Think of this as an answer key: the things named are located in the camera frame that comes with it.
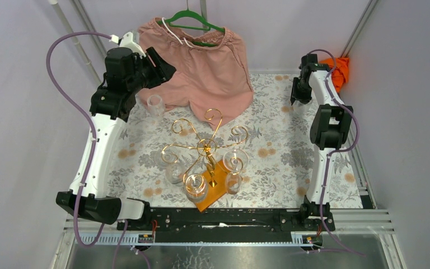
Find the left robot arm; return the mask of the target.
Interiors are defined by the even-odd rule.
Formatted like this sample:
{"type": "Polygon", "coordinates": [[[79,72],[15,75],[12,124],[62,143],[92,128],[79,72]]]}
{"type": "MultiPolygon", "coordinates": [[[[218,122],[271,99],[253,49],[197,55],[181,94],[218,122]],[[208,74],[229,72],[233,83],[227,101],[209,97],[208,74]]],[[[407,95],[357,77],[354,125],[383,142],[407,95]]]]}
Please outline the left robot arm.
{"type": "Polygon", "coordinates": [[[110,49],[105,67],[104,80],[91,97],[90,132],[80,167],[69,190],[58,192],[56,203],[76,219],[108,225],[129,219],[137,230],[145,230],[151,224],[147,202],[108,196],[110,159],[136,94],[169,81],[176,68],[153,47],[145,55],[125,47],[110,49]]]}

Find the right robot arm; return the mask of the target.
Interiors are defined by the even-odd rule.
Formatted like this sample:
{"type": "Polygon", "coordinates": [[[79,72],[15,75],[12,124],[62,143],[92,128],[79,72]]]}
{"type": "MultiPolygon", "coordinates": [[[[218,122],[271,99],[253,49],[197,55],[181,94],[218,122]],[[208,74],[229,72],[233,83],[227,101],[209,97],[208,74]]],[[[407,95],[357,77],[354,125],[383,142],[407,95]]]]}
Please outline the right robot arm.
{"type": "Polygon", "coordinates": [[[313,100],[318,109],[312,121],[309,138],[314,146],[314,167],[310,187],[297,214],[304,230],[312,231],[329,216],[328,190],[331,156],[347,141],[352,122],[352,107],[346,106],[331,79],[333,68],[320,63],[314,50],[301,58],[300,75],[293,79],[290,103],[302,114],[313,100]]]}

